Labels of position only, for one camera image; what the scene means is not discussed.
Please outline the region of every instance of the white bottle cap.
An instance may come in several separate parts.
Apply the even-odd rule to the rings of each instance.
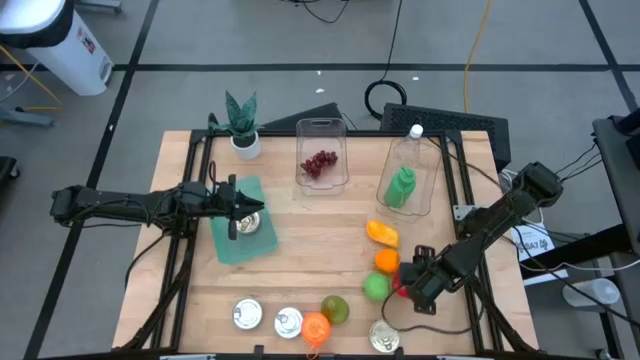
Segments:
[[[412,139],[420,139],[422,137],[422,131],[422,125],[413,125],[411,131],[409,131],[409,136],[411,136]]]

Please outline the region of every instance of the orange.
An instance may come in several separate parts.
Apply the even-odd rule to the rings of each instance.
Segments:
[[[394,274],[400,265],[400,255],[393,249],[384,249],[376,254],[376,268],[387,274]]]
[[[330,332],[329,320],[322,313],[308,313],[302,320],[302,337],[312,348],[327,341]]]

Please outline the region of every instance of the grape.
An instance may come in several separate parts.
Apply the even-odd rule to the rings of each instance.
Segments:
[[[335,151],[320,150],[304,163],[300,164],[300,167],[304,169],[307,175],[317,179],[323,167],[335,165],[336,162],[338,162],[338,155],[336,155]]]

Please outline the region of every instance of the wooden table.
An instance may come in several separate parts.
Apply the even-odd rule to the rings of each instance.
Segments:
[[[189,132],[164,134],[151,190],[168,189],[181,181],[188,139]],[[336,294],[347,300],[351,314],[345,324],[332,328],[322,351],[376,353],[368,334],[371,324],[380,318],[380,304],[367,300],[361,286],[373,270],[374,254],[381,246],[367,238],[365,224],[368,219],[379,217],[375,211],[375,194],[391,139],[347,139],[350,178],[345,191],[335,197],[300,196],[294,179],[295,137],[261,138],[262,154],[251,161],[240,160],[227,138],[214,139],[212,159],[217,163],[219,179],[226,179],[229,173],[239,178],[260,176],[279,246],[271,255],[236,266],[223,265],[216,260],[210,221],[201,220],[180,352],[251,353],[254,345],[262,344],[267,353],[306,353],[309,346],[302,338],[285,340],[276,334],[275,314],[287,306],[296,307],[303,314],[319,311],[322,299]],[[495,176],[487,134],[463,132],[463,142],[467,163]],[[453,165],[459,185],[455,160]],[[495,184],[477,171],[469,169],[469,176],[478,205],[489,205],[500,197]],[[442,171],[435,180],[431,208],[429,215],[415,224],[387,221],[398,226],[404,261],[411,261],[415,245],[424,244],[440,251],[455,241]],[[159,234],[156,228],[142,228],[136,253]],[[146,254],[131,273],[114,346],[129,340],[157,304],[168,244],[166,240]],[[514,247],[506,241],[497,241],[486,256],[497,305],[524,340],[537,347]],[[240,330],[231,319],[234,304],[247,297],[257,299],[263,306],[262,323],[252,331]],[[455,294],[443,293],[437,307],[435,316],[421,315],[413,311],[410,300],[394,297],[386,313],[396,326],[424,323],[445,329],[468,327],[462,290]],[[166,324],[173,323],[173,309],[168,311],[166,321]],[[168,332],[170,330],[165,331],[163,339],[165,345],[169,343]],[[490,348],[486,316],[482,332],[484,346]],[[401,335],[401,346],[405,354],[474,353],[470,333],[451,336],[415,330]]]

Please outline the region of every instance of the metal can lid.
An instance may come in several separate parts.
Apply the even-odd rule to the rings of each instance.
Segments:
[[[260,226],[260,214],[254,212],[253,214],[242,218],[240,221],[236,221],[236,229],[239,233],[249,235],[258,230]]]
[[[253,299],[240,300],[233,308],[233,322],[240,329],[253,329],[262,320],[262,307]]]
[[[293,339],[302,331],[302,314],[295,308],[284,308],[278,311],[275,319],[278,335],[285,339]]]
[[[394,352],[400,346],[400,334],[382,319],[371,326],[369,340],[376,350],[383,353]]]

